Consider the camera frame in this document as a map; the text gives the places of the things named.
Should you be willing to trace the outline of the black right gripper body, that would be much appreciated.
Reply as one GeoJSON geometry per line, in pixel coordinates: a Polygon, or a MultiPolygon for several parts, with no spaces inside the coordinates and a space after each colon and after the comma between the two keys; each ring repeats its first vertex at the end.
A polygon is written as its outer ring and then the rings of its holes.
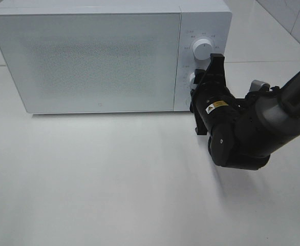
{"type": "Polygon", "coordinates": [[[190,111],[195,115],[196,134],[212,135],[219,124],[231,124],[240,116],[235,97],[224,83],[207,82],[191,90],[190,111]]]}

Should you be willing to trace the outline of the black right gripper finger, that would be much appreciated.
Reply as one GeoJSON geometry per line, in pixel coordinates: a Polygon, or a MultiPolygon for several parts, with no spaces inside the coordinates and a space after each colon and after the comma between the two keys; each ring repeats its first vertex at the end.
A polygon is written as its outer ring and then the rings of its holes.
{"type": "Polygon", "coordinates": [[[195,69],[195,78],[193,82],[193,89],[195,90],[201,83],[204,75],[206,74],[206,70],[204,69],[195,69]]]}
{"type": "Polygon", "coordinates": [[[210,55],[210,63],[202,77],[202,84],[207,84],[207,83],[218,83],[219,85],[226,84],[224,60],[225,57],[223,54],[212,53],[210,55]]]}

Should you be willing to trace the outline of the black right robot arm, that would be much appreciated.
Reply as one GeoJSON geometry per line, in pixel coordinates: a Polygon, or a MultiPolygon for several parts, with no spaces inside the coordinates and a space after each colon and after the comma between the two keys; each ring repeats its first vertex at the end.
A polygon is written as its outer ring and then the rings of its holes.
{"type": "Polygon", "coordinates": [[[300,71],[283,87],[255,80],[244,98],[236,98],[226,85],[224,59],[213,53],[208,68],[195,71],[190,92],[195,131],[208,135],[215,165],[258,170],[300,136],[300,71]]]}

